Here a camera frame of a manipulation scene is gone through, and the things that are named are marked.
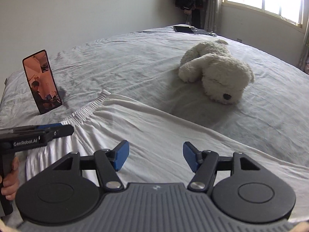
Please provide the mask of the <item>person's left hand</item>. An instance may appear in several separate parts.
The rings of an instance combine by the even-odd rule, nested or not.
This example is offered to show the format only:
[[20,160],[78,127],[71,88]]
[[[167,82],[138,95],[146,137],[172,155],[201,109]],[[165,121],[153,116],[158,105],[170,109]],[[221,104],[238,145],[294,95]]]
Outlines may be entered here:
[[14,200],[19,187],[19,158],[14,157],[11,172],[3,179],[1,177],[1,194],[7,200]]

